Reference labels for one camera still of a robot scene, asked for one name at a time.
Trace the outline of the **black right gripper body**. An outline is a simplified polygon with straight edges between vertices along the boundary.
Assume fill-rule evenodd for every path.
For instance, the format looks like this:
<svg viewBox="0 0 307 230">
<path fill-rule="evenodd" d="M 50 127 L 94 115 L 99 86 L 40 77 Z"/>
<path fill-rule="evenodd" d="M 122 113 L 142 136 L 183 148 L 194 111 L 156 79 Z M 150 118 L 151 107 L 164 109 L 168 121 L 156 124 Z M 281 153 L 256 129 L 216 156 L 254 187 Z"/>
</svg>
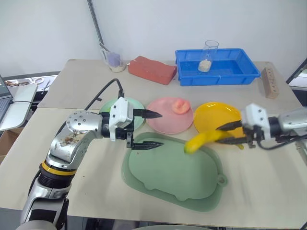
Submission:
<svg viewBox="0 0 307 230">
<path fill-rule="evenodd" d="M 249 125 L 241 121 L 243 133 L 245 137 L 241 144 L 247 144 L 250 149 L 256 147 L 256 144 L 264 140 L 264 132 L 258 125 Z"/>
</svg>

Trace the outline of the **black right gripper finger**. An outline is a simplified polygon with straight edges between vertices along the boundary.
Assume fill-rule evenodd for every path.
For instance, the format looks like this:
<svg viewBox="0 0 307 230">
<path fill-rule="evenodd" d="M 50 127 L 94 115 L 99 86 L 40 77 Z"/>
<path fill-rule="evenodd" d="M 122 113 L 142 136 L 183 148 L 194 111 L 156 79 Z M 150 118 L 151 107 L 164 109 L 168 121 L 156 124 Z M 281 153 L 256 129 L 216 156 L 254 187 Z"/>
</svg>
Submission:
<svg viewBox="0 0 307 230">
<path fill-rule="evenodd" d="M 216 128 L 216 130 L 231 131 L 231 130 L 235 130 L 235 129 L 240 128 L 240 127 L 242 127 L 242 122 L 241 122 L 241 120 L 238 120 L 238 121 L 226 123 L 226 124 Z"/>
<path fill-rule="evenodd" d="M 246 144 L 248 141 L 246 137 L 242 138 L 229 137 L 229 138 L 219 139 L 216 142 L 227 145 L 239 145 L 239 144 Z"/>
</svg>

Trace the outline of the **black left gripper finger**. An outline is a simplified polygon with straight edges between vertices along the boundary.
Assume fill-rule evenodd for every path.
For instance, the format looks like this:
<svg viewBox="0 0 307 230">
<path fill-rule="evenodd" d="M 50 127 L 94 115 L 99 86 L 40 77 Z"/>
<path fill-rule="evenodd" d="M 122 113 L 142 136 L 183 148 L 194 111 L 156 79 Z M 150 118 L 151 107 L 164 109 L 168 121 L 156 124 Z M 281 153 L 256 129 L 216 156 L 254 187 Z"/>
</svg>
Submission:
<svg viewBox="0 0 307 230">
<path fill-rule="evenodd" d="M 163 143 L 156 141 L 143 141 L 142 143 L 135 143 L 132 132 L 127 133 L 126 141 L 127 148 L 132 150 L 150 150 L 163 145 Z"/>
<path fill-rule="evenodd" d="M 162 117 L 158 112 L 147 109 L 133 109 L 133 116 L 142 117 L 145 119 L 154 119 Z"/>
</svg>

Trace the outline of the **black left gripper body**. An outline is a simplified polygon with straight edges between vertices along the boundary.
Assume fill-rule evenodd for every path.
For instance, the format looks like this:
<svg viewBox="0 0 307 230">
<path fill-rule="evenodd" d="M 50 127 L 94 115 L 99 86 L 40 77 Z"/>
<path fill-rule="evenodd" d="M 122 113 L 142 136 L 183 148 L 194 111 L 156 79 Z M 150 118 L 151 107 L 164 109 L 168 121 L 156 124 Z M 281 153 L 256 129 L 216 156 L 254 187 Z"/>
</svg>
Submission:
<svg viewBox="0 0 307 230">
<path fill-rule="evenodd" d="M 133 141 L 133 133 L 134 133 L 134 114 L 132 114 L 132 120 L 125 121 L 123 124 L 120 124 L 116 129 L 116 139 Z"/>
</svg>

